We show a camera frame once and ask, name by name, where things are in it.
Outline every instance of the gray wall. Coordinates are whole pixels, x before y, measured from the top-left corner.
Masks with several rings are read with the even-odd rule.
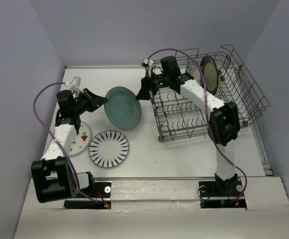
[[[281,0],[247,61],[272,107],[258,120],[273,171],[289,193],[289,0]]]
[[[30,178],[30,165],[47,134],[32,112],[45,85],[60,81],[63,65],[28,0],[0,0],[0,239],[13,238]],[[56,89],[38,109],[50,123]]]
[[[139,64],[164,47],[245,58],[278,0],[30,0],[65,65]]]

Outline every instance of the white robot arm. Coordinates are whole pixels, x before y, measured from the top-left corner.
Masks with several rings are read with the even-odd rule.
[[[90,172],[74,175],[66,154],[77,136],[81,124],[80,115],[101,107],[107,98],[79,89],[80,78],[75,77],[68,90],[57,93],[59,110],[56,115],[54,139],[43,157],[31,165],[37,199],[41,203],[73,198],[78,190],[94,189],[95,182]],[[49,178],[56,172],[56,178]]]
[[[205,110],[204,89],[188,73],[181,74],[176,58],[173,56],[164,57],[160,60],[162,74],[149,74],[153,61],[145,59],[142,66],[146,69],[146,76],[141,79],[141,89],[136,100],[150,100],[149,92],[155,95],[158,89],[170,87],[178,94],[187,97],[194,102],[201,110]],[[212,128],[214,137],[212,141],[217,145],[225,159],[217,150],[217,169],[215,173],[215,191],[228,192],[235,188],[238,182],[237,173],[234,167],[234,140],[240,130],[238,110],[234,102],[224,102],[207,92],[207,113],[209,128]]]

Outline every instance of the green plate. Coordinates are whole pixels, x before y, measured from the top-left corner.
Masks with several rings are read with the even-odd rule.
[[[106,94],[105,112],[109,121],[120,129],[132,129],[141,119],[141,105],[129,89],[117,86]]]

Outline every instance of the white plate with black pattern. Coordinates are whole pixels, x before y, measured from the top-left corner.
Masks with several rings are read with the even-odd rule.
[[[89,156],[99,167],[113,168],[121,164],[129,152],[129,142],[120,132],[105,130],[90,142]]]

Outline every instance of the dish rack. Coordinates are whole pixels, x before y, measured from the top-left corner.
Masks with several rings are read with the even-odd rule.
[[[232,45],[222,45],[218,52],[199,54],[199,48],[184,50],[200,64],[206,55],[211,56],[219,71],[219,85],[215,96],[226,102],[234,101],[238,107],[241,128],[252,125],[271,106],[259,85]],[[175,53],[180,68],[194,72],[193,63],[186,56]],[[193,102],[170,88],[159,89],[151,103],[158,140],[174,141],[208,134],[204,112]]]

